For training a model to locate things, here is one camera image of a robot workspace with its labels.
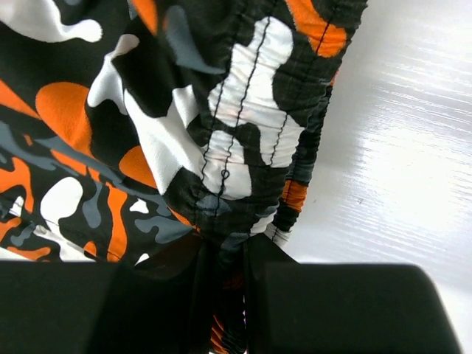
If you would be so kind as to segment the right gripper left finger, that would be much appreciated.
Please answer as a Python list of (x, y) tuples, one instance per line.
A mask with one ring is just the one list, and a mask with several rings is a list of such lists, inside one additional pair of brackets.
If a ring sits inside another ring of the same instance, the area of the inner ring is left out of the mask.
[(3, 353), (206, 353), (213, 248), (189, 234), (136, 267), (1, 263)]

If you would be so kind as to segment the camouflage orange black shorts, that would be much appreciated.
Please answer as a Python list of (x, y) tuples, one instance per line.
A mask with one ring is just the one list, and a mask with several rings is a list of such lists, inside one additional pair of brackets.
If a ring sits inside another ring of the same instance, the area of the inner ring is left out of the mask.
[(365, 1), (3, 1), (1, 247), (134, 266), (217, 250), (209, 348), (244, 353), (243, 243), (284, 246)]

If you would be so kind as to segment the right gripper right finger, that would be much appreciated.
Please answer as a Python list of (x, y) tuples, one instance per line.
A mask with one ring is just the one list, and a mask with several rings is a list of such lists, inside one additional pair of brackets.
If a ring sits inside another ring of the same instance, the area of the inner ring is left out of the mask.
[(407, 264), (301, 264), (243, 246), (250, 353), (459, 353), (437, 289)]

